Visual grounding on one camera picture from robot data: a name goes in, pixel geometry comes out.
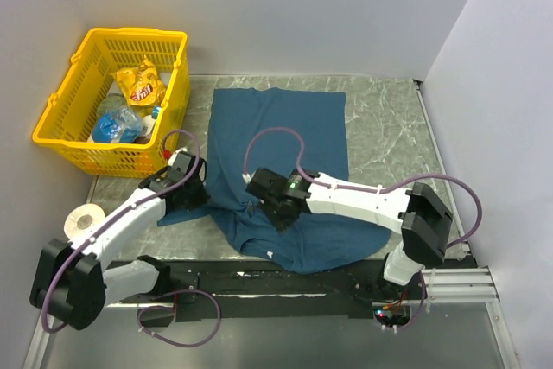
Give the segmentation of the blue t-shirt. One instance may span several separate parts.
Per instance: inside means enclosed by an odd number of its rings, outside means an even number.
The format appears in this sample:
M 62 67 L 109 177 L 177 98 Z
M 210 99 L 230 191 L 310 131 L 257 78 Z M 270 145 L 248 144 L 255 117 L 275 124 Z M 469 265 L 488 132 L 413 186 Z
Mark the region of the blue t-shirt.
M 294 92 L 279 88 L 217 89 L 208 125 L 208 204 L 176 211 L 160 220 L 168 226 L 209 215 L 227 242 L 246 256 L 269 259 L 287 271 L 315 273 L 363 260 L 389 241 L 389 230 L 330 214 L 302 215 L 279 232 L 245 190 L 243 170 L 267 168 L 288 176 L 300 145 L 289 133 L 261 130 L 283 126 L 305 142 L 304 170 L 345 180 L 349 176 L 343 92 Z

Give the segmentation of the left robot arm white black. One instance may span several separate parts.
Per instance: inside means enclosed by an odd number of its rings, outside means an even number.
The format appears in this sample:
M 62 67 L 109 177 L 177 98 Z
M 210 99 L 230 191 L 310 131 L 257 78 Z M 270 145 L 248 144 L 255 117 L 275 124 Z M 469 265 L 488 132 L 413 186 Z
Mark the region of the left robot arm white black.
M 107 305 L 145 295 L 165 299 L 172 287 L 168 264 L 142 255 L 112 268 L 112 260 L 133 239 L 172 213 L 203 207 L 207 161 L 185 149 L 142 180 L 118 208 L 83 235 L 49 241 L 41 250 L 29 302 L 62 326 L 82 330 Z

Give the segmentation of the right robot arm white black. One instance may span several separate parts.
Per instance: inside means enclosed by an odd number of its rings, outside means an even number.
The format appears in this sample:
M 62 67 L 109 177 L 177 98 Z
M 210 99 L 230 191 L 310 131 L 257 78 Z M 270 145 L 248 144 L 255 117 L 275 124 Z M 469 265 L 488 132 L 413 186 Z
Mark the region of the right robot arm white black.
M 387 255 L 378 276 L 379 292 L 390 299 L 407 290 L 411 278 L 423 269 L 443 265 L 453 214 L 427 184 L 388 193 L 380 186 L 342 181 L 322 172 L 289 176 L 269 169 L 243 174 L 246 191 L 258 198 L 262 212 L 278 230 L 285 231 L 305 214 L 334 214 L 381 226 L 401 236 Z

